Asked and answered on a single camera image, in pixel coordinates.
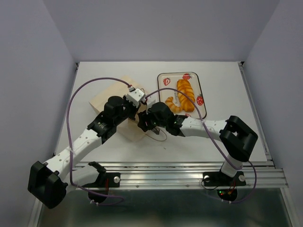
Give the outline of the metal tongs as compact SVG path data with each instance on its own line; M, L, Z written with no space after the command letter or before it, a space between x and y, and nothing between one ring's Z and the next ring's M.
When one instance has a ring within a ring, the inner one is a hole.
M152 129L152 132L155 133L156 135L160 134L160 128L159 127L155 127Z

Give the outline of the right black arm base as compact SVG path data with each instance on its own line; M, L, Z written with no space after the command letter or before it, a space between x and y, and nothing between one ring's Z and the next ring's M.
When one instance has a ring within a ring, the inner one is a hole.
M246 186L244 173L224 161L218 172L204 172L201 186L209 191L216 190L221 201L235 202L238 196L237 187Z

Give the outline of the orange braided fake bread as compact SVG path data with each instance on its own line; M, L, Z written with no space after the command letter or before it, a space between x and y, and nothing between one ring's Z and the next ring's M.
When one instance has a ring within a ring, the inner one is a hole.
M195 95L191 84L186 79L179 79L177 81L178 99L180 107L183 111L191 113L195 110L193 103L195 102Z

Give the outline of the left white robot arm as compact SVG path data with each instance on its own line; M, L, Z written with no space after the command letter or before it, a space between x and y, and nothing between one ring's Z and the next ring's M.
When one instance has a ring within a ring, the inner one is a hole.
M138 93L124 97L111 96L105 103L104 110L66 149L44 163L37 161L31 166L28 191L52 209L76 188L108 188L114 184L113 177L108 177L106 169L95 161L82 169L73 170L73 167L111 138L119 124L136 115L141 98Z

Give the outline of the fake croissant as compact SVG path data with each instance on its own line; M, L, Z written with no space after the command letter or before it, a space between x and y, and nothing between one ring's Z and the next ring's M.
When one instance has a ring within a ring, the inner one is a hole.
M182 107L180 106L176 106L174 103L173 103L173 100L174 98L172 96L168 97L165 101L165 104L169 107L169 109L175 113L175 114L178 114L178 113L181 113L183 111Z

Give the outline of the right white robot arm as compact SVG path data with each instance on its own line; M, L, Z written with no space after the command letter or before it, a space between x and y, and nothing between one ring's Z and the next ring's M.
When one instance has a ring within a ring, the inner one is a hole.
M147 111L138 113L138 117L138 127L144 132L162 127L173 136L210 138L224 157L218 172L218 180L222 184L235 179L242 164L249 161L258 140L255 131L234 115L222 121L202 121L174 114L166 104L158 102Z

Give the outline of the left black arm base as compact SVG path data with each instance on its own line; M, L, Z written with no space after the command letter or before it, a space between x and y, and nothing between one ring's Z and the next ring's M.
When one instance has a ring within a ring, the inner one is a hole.
M88 163L93 173L96 173L96 178L92 177L88 183L84 183L84 188L104 188L104 190L94 190L88 192L90 203L96 206L111 206L117 205L124 201L122 196L109 195L110 188L119 188L121 174L119 172L107 172L107 170L97 162Z

